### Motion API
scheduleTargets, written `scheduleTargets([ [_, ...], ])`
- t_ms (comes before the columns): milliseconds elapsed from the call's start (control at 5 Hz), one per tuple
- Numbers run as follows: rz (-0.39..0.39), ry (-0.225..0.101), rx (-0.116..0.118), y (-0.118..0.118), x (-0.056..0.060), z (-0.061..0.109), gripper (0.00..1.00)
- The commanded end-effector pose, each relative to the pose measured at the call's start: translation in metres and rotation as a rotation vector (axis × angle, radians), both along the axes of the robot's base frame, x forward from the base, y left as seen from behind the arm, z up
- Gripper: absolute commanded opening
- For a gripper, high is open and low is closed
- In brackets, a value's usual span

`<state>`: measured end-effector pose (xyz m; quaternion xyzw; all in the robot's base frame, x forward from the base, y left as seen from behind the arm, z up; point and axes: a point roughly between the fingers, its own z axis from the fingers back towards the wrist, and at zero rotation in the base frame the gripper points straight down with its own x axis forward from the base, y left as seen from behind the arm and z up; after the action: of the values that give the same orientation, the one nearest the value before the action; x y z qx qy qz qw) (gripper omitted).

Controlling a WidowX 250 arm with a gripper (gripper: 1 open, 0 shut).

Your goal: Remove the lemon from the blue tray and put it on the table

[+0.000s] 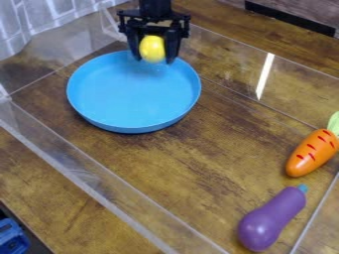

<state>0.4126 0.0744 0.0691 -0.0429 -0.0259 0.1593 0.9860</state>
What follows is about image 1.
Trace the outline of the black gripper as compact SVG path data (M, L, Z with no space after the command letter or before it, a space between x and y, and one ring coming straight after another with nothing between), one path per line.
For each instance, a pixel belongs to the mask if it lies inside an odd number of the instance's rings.
M138 0L136 9L119 10L119 32L126 34L134 58L140 61L139 45L143 36L127 29L144 29L146 34L164 34L166 62L179 56L182 38L190 36L191 16L172 10L172 0Z

